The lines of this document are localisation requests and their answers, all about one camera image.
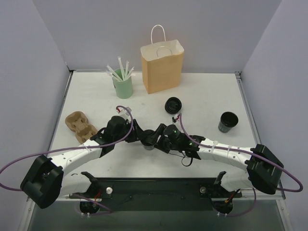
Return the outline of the black cup lid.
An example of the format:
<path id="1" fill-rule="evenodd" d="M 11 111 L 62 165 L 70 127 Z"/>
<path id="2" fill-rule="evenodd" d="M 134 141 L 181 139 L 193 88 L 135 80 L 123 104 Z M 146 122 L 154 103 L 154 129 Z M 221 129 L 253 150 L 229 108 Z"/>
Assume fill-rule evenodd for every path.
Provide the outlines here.
<path id="1" fill-rule="evenodd" d="M 141 140 L 142 144 L 145 146 L 153 146 L 156 141 L 156 132 L 154 130 L 148 129 L 144 131 L 145 137 Z"/>

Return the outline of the black coffee cup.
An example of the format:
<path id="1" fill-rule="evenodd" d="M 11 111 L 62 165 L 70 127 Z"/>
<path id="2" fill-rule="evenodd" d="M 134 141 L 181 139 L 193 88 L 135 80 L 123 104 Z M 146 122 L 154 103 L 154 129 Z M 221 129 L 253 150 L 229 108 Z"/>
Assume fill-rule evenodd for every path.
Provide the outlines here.
<path id="1" fill-rule="evenodd" d="M 224 112 L 218 124 L 219 131 L 223 133 L 229 132 L 239 122 L 238 116 L 233 112 Z"/>
<path id="2" fill-rule="evenodd" d="M 143 147 L 144 147 L 145 150 L 148 150 L 148 151 L 154 149 L 154 145 L 149 145 L 149 144 L 143 144 Z"/>

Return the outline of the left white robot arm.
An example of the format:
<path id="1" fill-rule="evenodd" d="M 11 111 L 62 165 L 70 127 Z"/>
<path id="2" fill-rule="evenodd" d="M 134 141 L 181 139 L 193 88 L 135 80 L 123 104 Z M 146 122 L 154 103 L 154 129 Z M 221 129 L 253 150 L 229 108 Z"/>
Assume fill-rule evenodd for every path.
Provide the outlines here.
<path id="1" fill-rule="evenodd" d="M 98 191 L 96 183 L 86 181 L 76 187 L 64 186 L 64 177 L 83 164 L 103 157 L 120 141 L 143 141 L 147 137 L 148 134 L 140 128 L 135 119 L 128 121 L 121 116 L 113 116 L 106 127 L 76 149 L 52 157 L 43 154 L 37 157 L 20 188 L 41 209 L 49 207 L 60 195 L 79 192 L 92 198 Z"/>

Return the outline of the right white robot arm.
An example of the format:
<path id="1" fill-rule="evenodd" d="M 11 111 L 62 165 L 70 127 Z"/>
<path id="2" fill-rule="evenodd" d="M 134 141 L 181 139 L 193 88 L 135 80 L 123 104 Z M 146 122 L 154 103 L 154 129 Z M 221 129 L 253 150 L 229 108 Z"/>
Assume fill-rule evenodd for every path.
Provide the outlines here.
<path id="1" fill-rule="evenodd" d="M 283 164 L 264 145 L 234 147 L 198 135 L 188 136 L 174 124 L 160 124 L 144 141 L 165 153 L 178 151 L 188 158 L 217 161 L 241 169 L 241 172 L 225 173 L 214 183 L 213 190 L 218 196 L 244 188 L 256 188 L 272 195 L 278 189 Z"/>

